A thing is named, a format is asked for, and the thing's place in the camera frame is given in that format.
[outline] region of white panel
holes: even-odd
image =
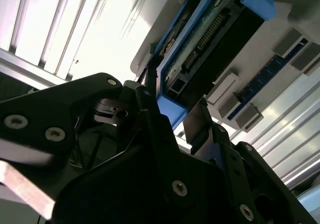
[[[64,80],[3,49],[0,49],[0,72],[36,89],[45,89],[65,83]]]
[[[304,126],[298,129],[295,133],[290,135],[287,139],[285,139],[282,143],[280,143],[272,152],[268,153],[265,156],[265,161],[272,167],[275,168],[283,159],[290,154],[288,150],[297,150],[301,148],[303,145],[308,143],[310,137],[319,133],[319,129],[314,128],[320,125],[320,114],[312,118],[309,122],[307,122]]]
[[[234,143],[251,143],[289,186],[310,175],[319,165],[320,69],[302,75],[263,113],[250,132]]]
[[[320,109],[320,88],[304,100],[297,108],[277,123],[267,135],[254,144],[257,151],[264,156],[278,146],[292,132],[297,131],[308,117]]]
[[[16,55],[38,65],[59,0],[28,0]]]
[[[311,157],[314,153],[320,151],[320,135],[312,139],[307,145],[299,149],[297,152],[292,154],[286,159],[280,166],[274,168],[275,173],[279,177],[283,177],[285,174],[290,172],[299,164],[302,164],[305,160]]]
[[[240,141],[248,142],[258,148],[262,143],[272,136],[271,129],[282,119],[303,102],[304,95],[317,86],[320,80],[320,69],[316,70],[310,77],[302,75],[281,96],[279,96],[262,115],[264,119],[258,123],[249,133],[240,132],[233,138],[234,143]]]
[[[0,48],[9,50],[20,0],[0,0]]]
[[[78,62],[71,68],[74,79],[98,72],[109,73],[122,83],[135,78],[130,63],[167,0],[145,0],[129,34],[121,41],[121,30],[135,2],[106,2],[98,22],[90,28],[77,52],[75,60]]]
[[[60,78],[66,78],[68,71],[72,65],[73,59],[76,55],[77,50],[82,42],[85,32],[90,24],[91,17],[95,11],[98,0],[84,0],[83,7],[77,18],[74,29],[70,35],[70,40],[68,41],[65,53],[59,64],[57,71],[57,76]]]
[[[67,0],[44,66],[44,69],[50,73],[56,72],[67,40],[72,31],[81,1],[82,0]]]

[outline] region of black bracket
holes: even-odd
[[[173,208],[190,208],[194,197],[170,121],[160,113],[156,98],[146,87],[137,87],[135,91],[140,118],[151,142],[165,199],[173,204]]]
[[[0,103],[0,158],[62,168],[75,146],[75,129],[102,98],[118,98],[122,84],[99,73]]]

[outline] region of black cable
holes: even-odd
[[[101,142],[103,140],[103,137],[104,137],[103,134],[100,133],[99,136],[98,136],[98,139],[96,141],[95,147],[93,148],[93,152],[92,152],[92,154],[90,156],[89,162],[85,167],[86,170],[90,170],[93,167],[94,162],[95,162],[96,157],[97,157],[97,153],[98,153],[100,144],[101,144]]]

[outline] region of gray connector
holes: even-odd
[[[274,47],[273,51],[282,58],[285,58],[303,38],[304,37],[299,31],[292,28],[283,36],[280,42]]]
[[[305,74],[311,74],[315,69],[313,67],[319,65],[320,45],[315,43],[308,43],[290,64]]]
[[[262,120],[263,115],[254,108],[251,104],[247,105],[243,111],[236,116],[235,122],[245,132],[250,131],[259,121]]]

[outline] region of blue circuit board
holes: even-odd
[[[293,50],[285,57],[279,55],[273,58],[265,65],[265,67],[254,77],[247,86],[237,95],[241,104],[228,116],[231,120],[240,110],[250,102],[253,97],[265,87],[277,73],[289,63],[289,61],[308,43],[304,38],[301,42],[293,48]]]

